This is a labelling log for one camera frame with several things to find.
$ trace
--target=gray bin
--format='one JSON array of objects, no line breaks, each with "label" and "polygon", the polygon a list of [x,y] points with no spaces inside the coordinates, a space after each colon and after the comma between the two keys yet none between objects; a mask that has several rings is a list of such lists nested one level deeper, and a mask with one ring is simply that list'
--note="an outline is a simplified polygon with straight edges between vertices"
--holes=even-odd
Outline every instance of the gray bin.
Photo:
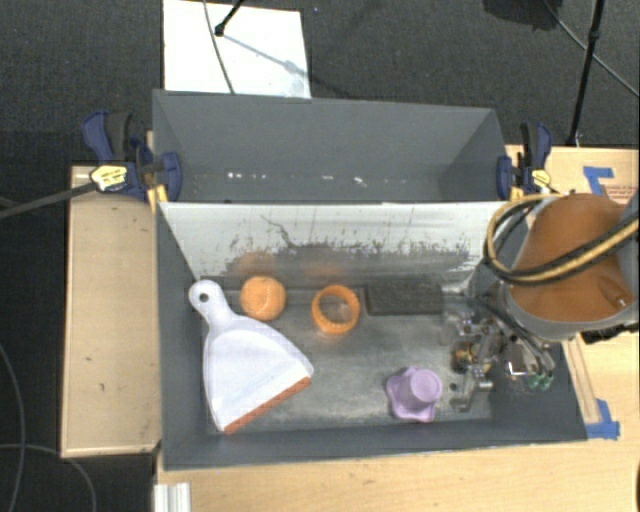
[{"label": "gray bin", "polygon": [[[559,347],[549,392],[514,393],[496,372],[496,389],[469,413],[443,405],[434,423],[411,424],[388,414],[384,378],[417,363],[441,368],[445,385],[455,379],[444,369],[441,317],[381,320],[365,311],[334,345],[323,345],[308,317],[310,297],[330,282],[361,293],[380,277],[452,286],[470,275],[498,206],[487,202],[504,152],[492,111],[156,92],[154,137],[157,152],[178,151],[185,173],[180,201],[157,216],[166,469],[585,438]],[[239,287],[255,273],[287,286],[288,308],[273,325],[316,374],[309,389],[227,436],[209,416],[206,332],[187,292],[212,278],[238,310]]]}]

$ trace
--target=wooden board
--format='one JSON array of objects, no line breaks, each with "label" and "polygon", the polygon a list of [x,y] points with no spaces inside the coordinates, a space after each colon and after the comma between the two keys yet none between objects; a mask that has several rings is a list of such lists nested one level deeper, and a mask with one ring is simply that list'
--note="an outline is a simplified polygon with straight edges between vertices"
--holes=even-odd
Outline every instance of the wooden board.
[{"label": "wooden board", "polygon": [[[74,168],[72,185],[90,168]],[[151,451],[160,440],[153,217],[92,192],[71,201],[63,457]]]},{"label": "wooden board", "polygon": [[[517,162],[521,146],[507,146],[507,154]],[[628,149],[602,148],[553,148],[545,163],[545,169],[551,176],[551,186],[558,192],[570,190],[591,192],[589,182],[584,176],[585,167],[609,168],[612,178],[599,178],[605,194],[607,189],[638,188],[638,151]]]}]

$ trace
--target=black cable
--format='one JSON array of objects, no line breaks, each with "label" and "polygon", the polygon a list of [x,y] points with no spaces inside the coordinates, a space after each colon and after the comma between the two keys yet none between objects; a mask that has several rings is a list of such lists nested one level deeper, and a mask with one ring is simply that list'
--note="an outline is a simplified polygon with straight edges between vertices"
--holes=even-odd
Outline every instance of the black cable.
[{"label": "black cable", "polygon": [[13,493],[11,495],[11,501],[9,502],[8,512],[13,512],[16,507],[16,502],[18,501],[18,493],[20,492],[20,483],[22,482],[22,475],[24,473],[24,458],[26,454],[27,447],[27,425],[24,417],[24,401],[22,400],[22,393],[20,392],[20,385],[18,384],[18,378],[16,377],[15,372],[13,371],[13,366],[11,365],[11,361],[9,361],[9,356],[4,351],[4,347],[2,343],[0,343],[0,356],[2,356],[2,360],[4,361],[4,365],[7,367],[7,371],[9,372],[9,379],[11,379],[11,384],[13,385],[13,391],[16,394],[16,402],[18,404],[18,421],[20,422],[20,444],[17,446],[20,449],[20,458],[18,459],[18,469],[16,471],[16,482],[13,485]]},{"label": "black cable", "polygon": [[[20,442],[19,443],[8,443],[8,444],[0,444],[0,450],[20,450],[20,459],[18,460],[18,469],[16,471],[16,481],[13,487],[13,493],[11,495],[11,501],[9,502],[8,512],[13,512],[16,507],[16,503],[18,500],[18,493],[20,492],[20,485],[22,483],[22,476],[24,474],[24,461],[26,456],[27,449],[40,451],[43,453],[53,454],[58,456],[58,452],[52,450],[51,448],[47,448],[46,446],[40,446],[36,444],[27,444],[27,425],[24,414],[24,400],[22,399],[22,392],[20,391],[20,385],[18,384],[18,378],[16,377],[15,371],[13,370],[13,366],[11,361],[9,360],[9,356],[4,350],[2,343],[0,343],[0,356],[4,361],[4,364],[9,372],[9,379],[11,380],[11,384],[13,385],[13,390],[16,395],[16,403],[18,404],[18,419],[20,422]],[[96,499],[96,492],[93,486],[93,482],[89,475],[82,469],[82,467],[74,460],[67,460],[71,465],[73,465],[82,475],[82,477],[87,482],[87,486],[89,488],[89,492],[91,493],[91,504],[92,511],[97,512],[98,503]]]},{"label": "black cable", "polygon": [[[0,450],[17,450],[17,449],[22,449],[23,447],[28,450],[33,450],[37,452],[54,455],[55,457],[59,456],[57,451],[52,450],[51,448],[47,448],[46,446],[40,446],[37,444],[30,444],[30,443],[24,444],[24,445],[23,444],[0,444]],[[89,493],[91,494],[91,510],[93,512],[97,512],[98,500],[96,498],[96,490],[93,486],[93,482],[91,481],[91,477],[87,474],[84,468],[80,464],[78,464],[75,460],[65,459],[64,462],[65,463],[68,462],[69,464],[71,464],[78,471],[78,473],[80,473],[82,478],[84,478],[84,481],[87,484],[87,488],[89,489]]]},{"label": "black cable", "polygon": [[[509,217],[511,215],[513,215],[514,212],[508,212],[507,215],[505,215],[505,217]],[[492,261],[488,255],[487,255],[487,246],[485,244],[484,246],[484,263],[489,266],[489,268],[499,277],[501,277],[503,280],[510,282],[510,283],[514,283],[514,284],[519,284],[522,286],[537,286],[537,285],[541,285],[541,284],[549,284],[555,281],[559,281],[561,279],[566,279],[567,277],[571,276],[571,275],[575,275],[578,272],[581,272],[583,270],[585,270],[586,268],[588,268],[591,265],[594,265],[595,263],[598,263],[602,260],[604,260],[605,258],[611,256],[612,254],[614,254],[616,251],[618,251],[620,248],[622,248],[624,245],[626,245],[630,240],[631,237],[633,235],[628,236],[626,239],[620,241],[619,243],[613,245],[611,247],[611,249],[609,249],[608,251],[604,252],[603,254],[601,254],[600,256],[597,256],[596,258],[593,258],[585,263],[583,263],[582,265],[576,267],[575,269],[571,269],[568,270],[567,272],[564,272],[562,274],[559,274],[558,276],[554,276],[554,277],[550,277],[549,279],[544,279],[544,280],[539,280],[539,281],[535,281],[535,282],[531,282],[531,281],[526,281],[526,280],[518,280],[518,277],[524,277],[524,276],[532,276],[532,275],[536,275],[539,274],[541,272],[546,272],[548,270],[553,270],[555,268],[558,268],[564,264],[566,264],[567,262],[574,260],[575,258],[581,256],[582,254],[584,254],[585,252],[594,249],[595,247],[597,247],[598,245],[601,245],[602,243],[606,242],[608,239],[610,239],[611,237],[615,236],[617,233],[619,233],[620,231],[622,231],[623,229],[625,229],[627,226],[629,226],[629,224],[631,224],[632,222],[635,221],[635,217],[634,216],[630,216],[627,219],[623,219],[622,221],[618,222],[613,228],[611,228],[609,231],[607,231],[606,233],[604,233],[603,235],[600,235],[599,237],[590,240],[589,242],[580,245],[579,247],[577,247],[576,249],[573,249],[572,251],[569,251],[551,261],[548,261],[546,263],[543,263],[542,265],[538,265],[537,267],[533,267],[533,268],[528,268],[525,270],[510,270],[509,272],[504,272],[503,270],[496,268],[494,261]]]},{"label": "black cable", "polygon": [[[541,0],[544,6],[546,7],[549,14],[553,17],[553,19],[558,23],[560,28],[564,30],[564,32],[584,51],[587,50],[587,45],[584,44],[578,36],[576,36],[573,31],[558,17],[558,15],[553,11],[547,0]],[[631,94],[633,94],[636,98],[639,98],[640,95],[638,91],[636,91],[633,86],[631,86],[627,81],[625,81],[618,73],[616,73],[609,65],[607,65],[604,61],[602,61],[597,55],[593,56],[593,60],[596,61],[602,68],[609,73],[615,80],[617,80],[625,89],[627,89]]]},{"label": "black cable", "polygon": [[514,208],[517,211],[525,210],[525,212],[520,216],[520,218],[518,220],[516,220],[513,224],[511,224],[510,226],[508,226],[507,228],[504,229],[504,231],[502,231],[495,240],[495,246],[496,246],[496,255],[500,253],[500,251],[502,250],[502,247],[504,246],[504,244],[507,241],[507,238],[509,238],[509,236],[515,231],[515,229],[522,224],[522,221],[527,217],[527,215],[529,215],[533,209],[534,209],[535,205],[523,205],[523,208]]},{"label": "black cable", "polygon": [[209,19],[209,9],[207,9],[207,0],[202,0],[202,5],[204,7],[204,15],[207,18],[207,27],[209,27],[209,35],[211,36],[211,42],[213,43],[213,49],[216,52],[216,57],[218,59],[218,64],[220,64],[220,69],[222,70],[222,75],[224,76],[224,81],[227,82],[227,87],[229,88],[230,94],[235,94],[236,91],[233,89],[231,85],[231,80],[229,79],[229,75],[227,74],[227,68],[222,61],[222,55],[220,55],[220,49],[218,48],[218,43],[216,42],[215,32],[213,27],[211,26],[211,20]]},{"label": "black cable", "polygon": [[521,279],[518,279],[517,277],[511,277],[509,274],[503,273],[500,270],[495,269],[495,274],[502,279],[503,281],[505,281],[506,283],[509,284],[514,284],[517,286],[527,286],[527,287],[533,287],[533,286],[542,286],[542,285],[546,285],[546,284],[551,284],[551,283],[555,283],[558,281],[563,281],[564,279],[568,279],[569,277],[572,277],[576,274],[579,274],[580,272],[583,272],[584,270],[586,270],[587,268],[596,265],[597,263],[600,263],[601,261],[604,261],[605,259],[607,259],[609,256],[612,256],[613,254],[615,254],[618,250],[620,250],[625,244],[627,244],[630,241],[630,239],[627,240],[623,240],[622,242],[614,245],[611,249],[609,249],[608,251],[602,253],[601,255],[593,258],[592,260],[589,260],[585,263],[583,263],[582,265],[568,270],[562,274],[559,274],[557,276],[553,276],[553,277],[549,277],[547,279],[541,279],[539,281],[523,281]]},{"label": "black cable", "polygon": [[19,203],[7,199],[6,197],[0,197],[0,206],[2,208],[11,208],[12,206],[18,206]]},{"label": "black cable", "polygon": [[59,201],[66,201],[67,199],[73,199],[74,197],[81,196],[87,192],[94,192],[96,190],[95,183],[85,183],[79,187],[72,188],[71,190],[65,190],[64,192],[58,192],[50,196],[42,197],[31,201],[29,203],[19,204],[18,206],[12,206],[5,210],[0,210],[0,220],[12,217],[20,213],[26,213],[37,208],[42,208],[50,204],[57,203]]},{"label": "black cable", "polygon": [[231,8],[231,11],[229,11],[229,14],[227,14],[225,18],[222,20],[222,22],[216,25],[216,30],[215,30],[216,36],[222,37],[224,35],[224,29],[226,28],[227,23],[229,23],[231,18],[235,16],[236,12],[238,12],[238,9],[240,9],[240,6],[244,3],[244,1],[245,0],[238,0],[235,3],[235,5]]}]

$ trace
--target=white dustpan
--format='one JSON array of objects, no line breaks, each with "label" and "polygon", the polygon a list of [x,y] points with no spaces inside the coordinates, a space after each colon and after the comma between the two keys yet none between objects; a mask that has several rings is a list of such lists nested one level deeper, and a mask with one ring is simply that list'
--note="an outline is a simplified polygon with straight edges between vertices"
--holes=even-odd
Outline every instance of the white dustpan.
[{"label": "white dustpan", "polygon": [[235,432],[310,384],[309,360],[275,329],[231,311],[218,284],[198,281],[189,300],[209,324],[202,366],[219,430]]}]

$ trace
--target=white paper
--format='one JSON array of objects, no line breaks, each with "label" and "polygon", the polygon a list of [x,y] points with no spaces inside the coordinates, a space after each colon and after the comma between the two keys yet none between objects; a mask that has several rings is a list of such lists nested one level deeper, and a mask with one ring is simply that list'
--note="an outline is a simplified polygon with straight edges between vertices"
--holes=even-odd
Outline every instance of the white paper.
[{"label": "white paper", "polygon": [[[207,9],[215,28],[231,6]],[[299,12],[241,7],[216,42],[237,94],[311,97]],[[164,87],[230,92],[200,2],[164,0]]]}]

